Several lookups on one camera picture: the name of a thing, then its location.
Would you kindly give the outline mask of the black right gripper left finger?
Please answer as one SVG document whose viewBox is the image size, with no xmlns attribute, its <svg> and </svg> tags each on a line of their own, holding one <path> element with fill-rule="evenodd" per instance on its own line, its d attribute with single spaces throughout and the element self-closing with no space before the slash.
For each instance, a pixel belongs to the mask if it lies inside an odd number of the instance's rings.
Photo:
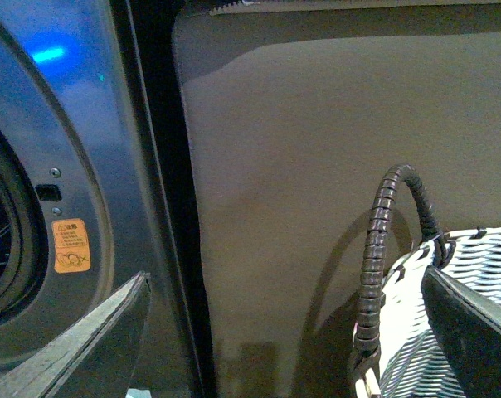
<svg viewBox="0 0 501 398">
<path fill-rule="evenodd" d="M 0 397 L 125 397 L 151 304 L 140 271 L 60 336 L 0 378 Z"/>
</svg>

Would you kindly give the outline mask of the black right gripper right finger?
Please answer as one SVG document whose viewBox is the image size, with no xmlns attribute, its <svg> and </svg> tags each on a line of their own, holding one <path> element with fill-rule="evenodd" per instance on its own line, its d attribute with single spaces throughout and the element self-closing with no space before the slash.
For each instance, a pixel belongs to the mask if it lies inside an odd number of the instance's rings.
<svg viewBox="0 0 501 398">
<path fill-rule="evenodd" d="M 501 305 L 430 266 L 421 281 L 429 324 L 467 397 L 501 397 Z"/>
</svg>

